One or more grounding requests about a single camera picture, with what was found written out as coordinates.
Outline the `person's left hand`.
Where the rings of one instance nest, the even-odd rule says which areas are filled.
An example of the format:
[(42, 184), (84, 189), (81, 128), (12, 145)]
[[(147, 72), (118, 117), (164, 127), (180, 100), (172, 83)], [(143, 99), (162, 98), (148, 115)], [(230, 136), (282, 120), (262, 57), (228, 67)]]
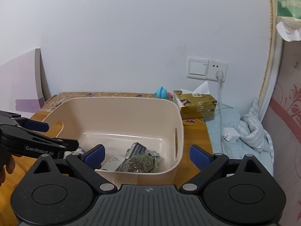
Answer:
[(15, 169), (15, 161), (12, 156), (10, 156), (8, 162), (5, 164), (5, 167), (1, 169), (0, 172), (0, 186), (5, 182), (6, 173), (12, 174)]

